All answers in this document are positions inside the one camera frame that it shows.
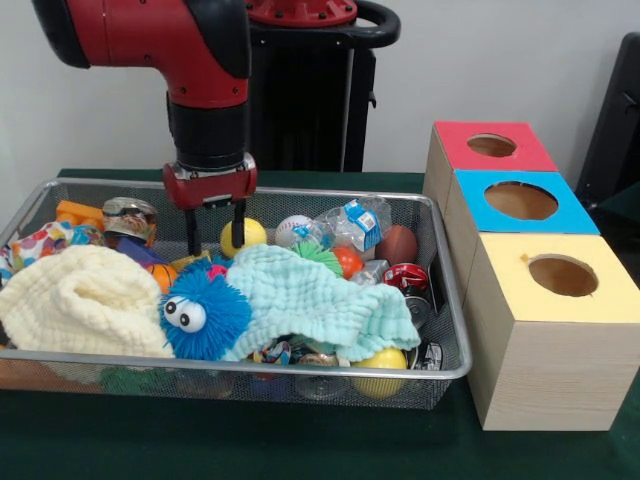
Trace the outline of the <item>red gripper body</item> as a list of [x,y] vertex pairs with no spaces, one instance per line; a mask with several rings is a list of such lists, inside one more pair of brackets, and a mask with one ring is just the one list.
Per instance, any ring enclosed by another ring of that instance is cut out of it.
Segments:
[[257,186],[257,166],[246,152],[242,162],[221,171],[193,170],[178,163],[165,164],[162,180],[171,202],[181,210],[227,205],[251,197]]

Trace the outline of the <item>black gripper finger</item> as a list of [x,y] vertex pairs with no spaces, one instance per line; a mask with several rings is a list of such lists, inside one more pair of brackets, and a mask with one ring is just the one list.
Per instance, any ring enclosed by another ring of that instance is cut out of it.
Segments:
[[235,203],[234,218],[231,222],[231,243],[234,249],[241,249],[245,242],[245,213],[246,200],[241,199]]
[[200,231],[197,225],[196,211],[189,209],[184,211],[187,233],[187,247],[189,256],[200,255]]

